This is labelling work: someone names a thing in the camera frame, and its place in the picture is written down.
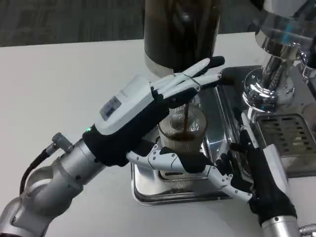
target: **robotic hand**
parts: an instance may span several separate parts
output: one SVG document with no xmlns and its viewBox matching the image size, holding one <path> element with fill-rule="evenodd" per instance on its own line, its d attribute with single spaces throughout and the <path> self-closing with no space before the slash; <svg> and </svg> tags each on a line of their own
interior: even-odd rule
<svg viewBox="0 0 316 237">
<path fill-rule="evenodd" d="M 51 221 L 69 208 L 84 185 L 106 166 L 124 166 L 130 161 L 148 169 L 202 172 L 219 190 L 248 202 L 259 216 L 266 236 L 298 237 L 295 208 L 288 198 L 287 181 L 282 166 L 277 163 L 275 146 L 263 151 L 258 148 L 245 115 L 241 116 L 240 145 L 235 148 L 246 153 L 254 179 L 254 195 L 235 185 L 239 183 L 237 175 L 224 169 L 225 165 L 215 166 L 202 154 L 180 154 L 142 140 L 168 115 L 170 108 L 188 103 L 201 89 L 231 84 L 221 74 L 200 72 L 223 63 L 222 57 L 204 59 L 183 73 L 152 83 L 137 76 L 103 106 L 95 124 L 74 145 L 56 134 L 53 143 L 23 175 L 20 196 L 0 216 L 0 236 L 44 236 Z M 33 172 L 25 187 L 31 171 L 58 148 L 65 153 L 51 166 Z"/>
</svg>

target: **white robotic hand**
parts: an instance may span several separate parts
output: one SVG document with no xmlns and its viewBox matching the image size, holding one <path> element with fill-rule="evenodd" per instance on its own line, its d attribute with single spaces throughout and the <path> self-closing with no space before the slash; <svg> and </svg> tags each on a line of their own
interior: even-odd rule
<svg viewBox="0 0 316 237">
<path fill-rule="evenodd" d="M 248 202 L 252 194 L 232 186 L 234 175 L 220 172 L 203 153 L 180 153 L 167 147 L 159 147 L 148 141 L 142 141 L 137 149 L 127 154 L 127 159 L 138 166 L 169 172 L 202 173 L 217 188 L 232 198 Z"/>
<path fill-rule="evenodd" d="M 201 75 L 201 70 L 224 62 L 223 57 L 204 59 L 181 74 L 154 83 L 136 77 L 103 106 L 95 124 L 74 145 L 61 134 L 54 137 L 23 175 L 20 196 L 0 216 L 0 236 L 43 237 L 51 221 L 69 208 L 84 185 L 106 166 L 128 163 L 126 154 L 168 115 L 169 108 L 188 103 L 204 87 L 227 83 L 220 74 Z M 33 172 L 25 186 L 31 171 L 58 148 L 65 153 L 51 166 Z"/>
</svg>

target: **stainless steel surface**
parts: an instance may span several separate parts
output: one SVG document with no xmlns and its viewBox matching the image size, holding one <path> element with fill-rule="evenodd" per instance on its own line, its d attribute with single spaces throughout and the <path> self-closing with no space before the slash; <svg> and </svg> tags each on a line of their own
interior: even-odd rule
<svg viewBox="0 0 316 237">
<path fill-rule="evenodd" d="M 282 44 L 268 37 L 263 31 L 256 32 L 257 44 L 272 56 L 285 60 L 297 60 L 299 47 L 297 44 Z"/>
<path fill-rule="evenodd" d="M 267 39 L 259 40 L 259 46 L 265 45 L 274 56 L 292 60 L 295 55 L 289 52 L 295 52 L 295 48 L 309 49 L 316 27 L 314 0 L 265 0 L 264 9 L 257 25 L 260 37 Z"/>
<path fill-rule="evenodd" d="M 265 144 L 275 144 L 281 156 L 312 156 L 316 154 L 315 141 L 300 115 L 258 116 L 256 121 Z"/>
<path fill-rule="evenodd" d="M 288 174 L 315 174 L 316 144 L 303 117 L 298 114 L 258 116 L 265 145 L 275 144 Z"/>
<path fill-rule="evenodd" d="M 300 51 L 299 56 L 300 56 L 300 61 L 301 61 L 300 69 L 302 71 L 303 80 L 304 80 L 304 83 L 307 84 L 309 83 L 311 79 L 316 78 L 316 69 L 310 68 L 309 66 L 307 66 L 309 53 Z"/>
<path fill-rule="evenodd" d="M 253 121 L 253 128 L 254 132 L 257 136 L 257 140 L 260 143 L 260 146 L 262 148 L 265 147 L 266 143 L 264 138 L 261 135 L 260 128 L 257 125 L 257 118 L 260 116 L 270 116 L 272 114 L 268 113 L 259 113 L 254 112 L 252 109 L 249 109 L 249 107 L 244 103 L 242 98 L 242 92 L 244 90 L 244 82 L 246 75 L 253 71 L 256 68 L 259 68 L 260 66 L 252 66 L 252 67 L 238 67 L 238 68 L 227 68 L 224 69 L 222 73 L 224 73 L 227 76 L 235 77 L 235 85 L 234 86 L 221 86 L 218 87 L 218 89 L 221 90 L 222 93 L 219 94 L 219 100 L 222 104 L 226 105 L 224 106 L 227 111 L 224 112 L 225 116 L 228 117 L 229 124 L 226 125 L 226 127 L 231 126 L 231 130 L 235 130 L 238 127 L 236 124 L 236 120 L 234 119 L 234 115 L 232 113 L 233 108 L 238 108 L 239 110 L 242 110 L 246 112 L 247 115 L 251 117 L 251 120 Z M 302 129 L 305 133 L 309 136 L 311 133 L 311 127 L 306 127 L 305 123 L 309 125 L 309 123 L 313 124 L 313 119 L 315 118 L 311 113 L 310 116 L 307 116 L 303 109 L 311 104 L 315 103 L 315 99 L 310 92 L 307 85 L 303 83 L 302 80 L 302 74 L 299 70 L 299 65 L 296 67 L 293 67 L 290 70 L 290 76 L 293 78 L 293 84 L 295 87 L 295 96 L 293 97 L 293 100 L 291 101 L 290 105 L 283 105 L 279 106 L 276 109 L 276 115 L 282 116 L 282 115 L 294 115 L 297 114 L 300 117 L 304 118 L 304 121 L 302 121 Z M 310 144 L 312 144 L 312 150 L 314 150 L 315 147 L 315 140 L 313 138 L 309 138 Z M 281 160 L 283 164 L 289 164 L 291 163 L 291 166 L 288 166 L 289 168 L 286 170 L 287 176 L 289 178 L 292 177 L 301 177 L 301 176 L 311 176 L 316 175 L 316 154 L 308 153 L 308 154 L 283 154 L 281 155 Z M 247 171 L 247 164 L 245 160 L 241 159 L 238 160 L 239 163 L 243 164 L 242 166 Z"/>
<path fill-rule="evenodd" d="M 263 65 L 262 75 L 248 77 L 245 101 L 254 109 L 274 112 L 284 99 L 290 102 L 294 92 L 287 76 L 294 60 L 310 51 L 316 35 L 316 4 L 314 0 L 265 0 L 264 10 L 256 21 L 259 30 L 255 37 L 271 58 Z M 308 83 L 315 73 L 305 67 L 303 75 Z"/>
<path fill-rule="evenodd" d="M 301 226 L 299 228 L 301 236 L 310 236 L 313 233 L 316 233 L 316 224 L 309 224 L 306 226 Z"/>
<path fill-rule="evenodd" d="M 245 103 L 260 112 L 275 112 L 279 106 L 288 106 L 294 95 L 292 65 L 293 61 L 271 56 L 261 69 L 250 72 L 244 80 Z"/>
<path fill-rule="evenodd" d="M 0 217 L 0 233 L 42 237 L 51 221 L 63 214 L 73 198 L 104 166 L 79 140 L 52 165 L 33 172 L 23 194 L 14 199 Z"/>
<path fill-rule="evenodd" d="M 262 225 L 264 237 L 299 237 L 297 220 L 293 216 L 278 216 Z"/>
<path fill-rule="evenodd" d="M 201 150 L 213 161 L 220 157 L 224 150 L 220 147 L 226 142 L 223 133 L 223 125 L 216 95 L 213 89 L 201 91 L 194 104 L 210 102 L 212 106 L 201 106 L 207 118 L 207 131 L 211 134 L 203 142 Z M 158 129 L 152 131 L 146 138 L 155 140 L 159 136 Z M 134 198 L 143 205 L 157 205 L 171 202 L 219 200 L 229 198 L 226 194 L 214 188 L 203 174 L 166 173 L 163 171 L 152 171 L 131 165 L 132 192 Z"/>
<path fill-rule="evenodd" d="M 59 162 L 73 179 L 83 185 L 105 168 L 101 162 L 95 162 L 95 156 L 82 139 L 74 145 L 71 153 L 64 153 Z"/>
</svg>

